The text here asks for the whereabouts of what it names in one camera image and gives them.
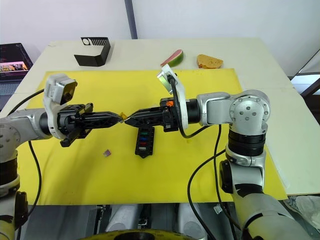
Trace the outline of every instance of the yellow cloth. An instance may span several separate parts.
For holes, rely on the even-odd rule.
[[[242,91],[233,69],[175,70],[185,87],[186,97],[198,94]],[[48,72],[39,86],[42,89]],[[142,108],[158,106],[170,97],[156,78],[158,71],[69,71],[78,86],[68,104],[93,103],[94,112],[110,111],[127,116]],[[42,108],[43,95],[31,100],[28,108]],[[189,134],[200,127],[189,125]],[[222,127],[220,152],[228,140],[228,125]],[[138,129],[124,123],[111,128],[94,129],[85,139],[77,139],[63,148],[55,138],[33,141],[42,172],[40,205],[96,205],[124,203],[185,203],[187,183],[198,165],[213,155],[218,126],[211,126],[191,139],[179,131],[163,132],[155,128],[153,155],[142,159],[135,155]],[[103,153],[109,149],[111,155]],[[219,162],[225,159],[221,155]],[[18,148],[18,172],[21,191],[33,203],[38,175],[27,143]],[[264,192],[280,199],[286,194],[267,150]],[[223,201],[232,201],[220,190]],[[213,162],[205,165],[191,186],[194,202],[217,202]]]

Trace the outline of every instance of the toy watermelon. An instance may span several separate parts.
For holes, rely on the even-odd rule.
[[[178,49],[167,60],[161,63],[160,66],[163,67],[164,65],[169,64],[170,67],[174,67],[180,64],[183,59],[184,59],[184,51],[182,51],[182,49]]]

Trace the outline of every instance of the white cloth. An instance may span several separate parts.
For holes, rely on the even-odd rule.
[[[295,203],[303,218],[320,229],[320,196],[297,196]]]

